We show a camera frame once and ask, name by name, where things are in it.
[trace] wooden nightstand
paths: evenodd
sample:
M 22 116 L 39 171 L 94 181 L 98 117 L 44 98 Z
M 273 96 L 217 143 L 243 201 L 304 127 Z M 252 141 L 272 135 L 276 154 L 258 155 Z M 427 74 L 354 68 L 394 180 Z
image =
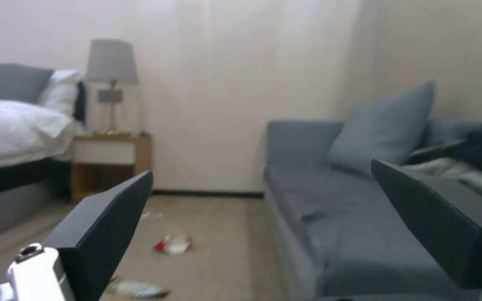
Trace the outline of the wooden nightstand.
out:
M 72 202 L 152 169 L 151 138 L 76 136 L 72 143 Z

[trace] pillow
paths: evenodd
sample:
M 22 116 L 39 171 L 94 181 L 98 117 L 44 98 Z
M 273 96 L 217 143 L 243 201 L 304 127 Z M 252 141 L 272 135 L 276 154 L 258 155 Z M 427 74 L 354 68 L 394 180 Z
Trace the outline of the pillow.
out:
M 329 150 L 339 168 L 371 177 L 371 160 L 403 164 L 421 140 L 434 104 L 427 82 L 397 97 L 356 105 Z
M 55 71 L 49 80 L 48 87 L 40 95 L 38 104 L 72 116 L 78 95 L 77 84 L 81 80 L 82 75 L 77 70 Z
M 36 104 L 52 74 L 52 69 L 0 64 L 0 99 Z
M 432 119 L 427 122 L 419 147 L 431 147 L 461 140 L 468 133 L 481 128 L 482 122 L 457 117 Z

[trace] beige carpet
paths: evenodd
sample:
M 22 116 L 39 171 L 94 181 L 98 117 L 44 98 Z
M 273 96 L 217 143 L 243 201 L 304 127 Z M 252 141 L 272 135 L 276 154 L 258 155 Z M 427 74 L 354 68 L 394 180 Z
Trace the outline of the beige carpet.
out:
M 56 204 L 0 235 L 0 274 L 19 247 L 41 241 L 71 208 Z M 172 289 L 169 301 L 242 301 L 285 296 L 262 200 L 155 196 L 116 275 Z M 183 255 L 151 250 L 165 234 L 190 234 Z M 102 301 L 127 300 L 105 294 Z

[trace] white duvet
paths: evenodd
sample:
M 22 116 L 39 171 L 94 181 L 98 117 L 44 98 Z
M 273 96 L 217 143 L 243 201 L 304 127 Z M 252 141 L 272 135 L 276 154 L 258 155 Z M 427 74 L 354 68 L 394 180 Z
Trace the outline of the white duvet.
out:
M 0 100 L 0 167 L 62 156 L 82 128 L 71 116 Z

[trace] electrical outlet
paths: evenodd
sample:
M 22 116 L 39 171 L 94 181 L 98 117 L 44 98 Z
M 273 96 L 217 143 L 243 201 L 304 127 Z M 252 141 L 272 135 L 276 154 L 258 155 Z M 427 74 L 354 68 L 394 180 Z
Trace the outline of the electrical outlet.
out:
M 121 103 L 123 101 L 124 94 L 122 90 L 113 91 L 113 99 L 115 103 Z M 111 103 L 111 96 L 108 89 L 98 90 L 98 102 L 99 103 Z

